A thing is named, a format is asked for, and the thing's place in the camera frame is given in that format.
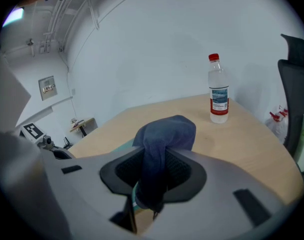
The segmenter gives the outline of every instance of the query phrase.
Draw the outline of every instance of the ceiling light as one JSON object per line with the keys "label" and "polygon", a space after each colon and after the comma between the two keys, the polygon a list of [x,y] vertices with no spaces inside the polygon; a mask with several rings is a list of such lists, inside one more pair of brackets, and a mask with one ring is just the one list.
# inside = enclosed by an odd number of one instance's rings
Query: ceiling light
{"label": "ceiling light", "polygon": [[23,8],[20,8],[20,9],[16,9],[14,11],[12,11],[9,16],[6,18],[3,26],[6,26],[14,21],[17,21],[19,19],[21,19],[23,17]]}

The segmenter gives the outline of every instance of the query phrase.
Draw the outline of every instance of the red label band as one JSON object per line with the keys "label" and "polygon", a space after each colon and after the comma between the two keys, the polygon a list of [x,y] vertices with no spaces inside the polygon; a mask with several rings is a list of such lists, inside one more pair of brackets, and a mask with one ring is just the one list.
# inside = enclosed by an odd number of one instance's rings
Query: red label band
{"label": "red label band", "polygon": [[213,109],[213,99],[211,99],[211,113],[214,115],[217,115],[217,116],[227,115],[229,106],[230,106],[230,99],[228,98],[226,110],[214,110]]}

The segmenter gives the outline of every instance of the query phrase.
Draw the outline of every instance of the dark blue fabric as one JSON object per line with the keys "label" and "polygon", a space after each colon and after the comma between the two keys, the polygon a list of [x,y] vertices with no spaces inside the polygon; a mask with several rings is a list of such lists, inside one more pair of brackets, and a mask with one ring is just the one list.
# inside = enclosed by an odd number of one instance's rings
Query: dark blue fabric
{"label": "dark blue fabric", "polygon": [[195,134],[195,124],[182,115],[148,123],[137,132],[133,146],[145,147],[141,178],[136,190],[138,205],[159,212],[166,191],[165,149],[191,150]]}

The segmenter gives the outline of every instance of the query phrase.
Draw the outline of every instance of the electrical panel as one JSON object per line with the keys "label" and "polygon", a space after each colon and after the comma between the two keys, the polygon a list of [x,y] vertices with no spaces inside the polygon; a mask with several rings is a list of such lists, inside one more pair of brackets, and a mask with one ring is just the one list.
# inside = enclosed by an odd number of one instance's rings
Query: electrical panel
{"label": "electrical panel", "polygon": [[40,88],[42,101],[57,95],[56,85],[53,76],[40,79],[38,81],[38,86]]}

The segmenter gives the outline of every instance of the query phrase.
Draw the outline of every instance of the small wooden table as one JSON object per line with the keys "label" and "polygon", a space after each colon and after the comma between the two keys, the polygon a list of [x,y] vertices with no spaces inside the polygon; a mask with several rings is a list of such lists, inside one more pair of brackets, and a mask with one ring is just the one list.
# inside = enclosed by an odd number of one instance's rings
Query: small wooden table
{"label": "small wooden table", "polygon": [[91,132],[69,151],[77,158],[108,153],[133,139],[145,124],[183,115],[197,128],[192,151],[238,165],[272,189],[285,204],[304,193],[296,163],[264,124],[233,100],[224,124],[212,123],[209,111],[208,94],[133,107]]}
{"label": "small wooden table", "polygon": [[87,123],[93,121],[93,120],[94,120],[94,118],[85,119],[83,122],[81,122],[81,123],[79,123],[77,126],[73,127],[73,128],[70,130],[70,133],[71,133],[72,131],[74,131],[74,130],[80,128],[80,130],[81,130],[83,136],[84,136],[84,137],[87,136],[87,134],[86,134],[86,132],[85,132],[83,126],[84,126],[85,124],[87,124]]}

